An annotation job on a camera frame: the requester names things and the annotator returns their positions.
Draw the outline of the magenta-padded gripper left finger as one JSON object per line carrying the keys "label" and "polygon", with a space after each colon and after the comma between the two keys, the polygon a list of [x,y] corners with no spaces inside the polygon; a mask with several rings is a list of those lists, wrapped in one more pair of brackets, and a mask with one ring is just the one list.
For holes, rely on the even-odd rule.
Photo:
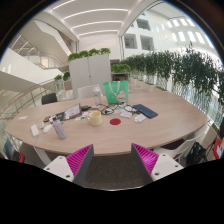
{"label": "magenta-padded gripper left finger", "polygon": [[78,186],[83,186],[93,155],[94,147],[90,144],[68,156],[58,156],[44,170]]}

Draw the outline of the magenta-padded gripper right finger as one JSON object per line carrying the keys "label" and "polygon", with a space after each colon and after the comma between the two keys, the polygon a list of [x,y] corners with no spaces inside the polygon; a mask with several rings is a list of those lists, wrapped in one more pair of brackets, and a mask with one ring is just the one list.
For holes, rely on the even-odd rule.
{"label": "magenta-padded gripper right finger", "polygon": [[157,154],[135,143],[131,144],[131,155],[135,160],[144,185],[183,169],[183,166],[168,154]]}

